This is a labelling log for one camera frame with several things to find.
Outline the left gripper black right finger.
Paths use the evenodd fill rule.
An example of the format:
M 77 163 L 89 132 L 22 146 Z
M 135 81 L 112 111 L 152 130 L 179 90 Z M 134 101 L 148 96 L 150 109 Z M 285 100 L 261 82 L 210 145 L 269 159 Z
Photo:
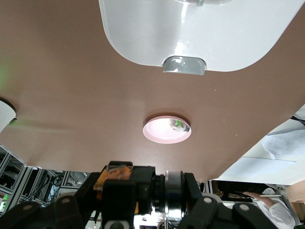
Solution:
M 228 208 L 214 194 L 202 193 L 192 173 L 184 173 L 187 214 L 182 229 L 275 229 L 253 204 L 240 202 Z

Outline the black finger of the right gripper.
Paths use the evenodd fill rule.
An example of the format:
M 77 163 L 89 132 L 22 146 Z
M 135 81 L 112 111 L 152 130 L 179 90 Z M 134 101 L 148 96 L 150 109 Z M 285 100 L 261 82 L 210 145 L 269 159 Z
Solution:
M 133 163 L 129 162 L 129 161 L 110 161 L 108 163 L 108 166 L 111 166 L 111 167 L 119 167 L 119 166 L 132 167 Z
M 102 188 L 102 228 L 132 229 L 136 207 L 136 184 L 107 180 Z

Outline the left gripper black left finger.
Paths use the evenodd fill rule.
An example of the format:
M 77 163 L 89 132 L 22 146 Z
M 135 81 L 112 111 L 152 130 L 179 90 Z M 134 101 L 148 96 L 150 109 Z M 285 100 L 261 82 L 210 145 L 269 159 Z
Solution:
M 93 186 L 100 172 L 91 173 L 77 192 L 60 197 L 46 207 L 34 201 L 14 206 L 0 218 L 2 229 L 83 229 L 93 212 L 101 213 L 101 201 Z

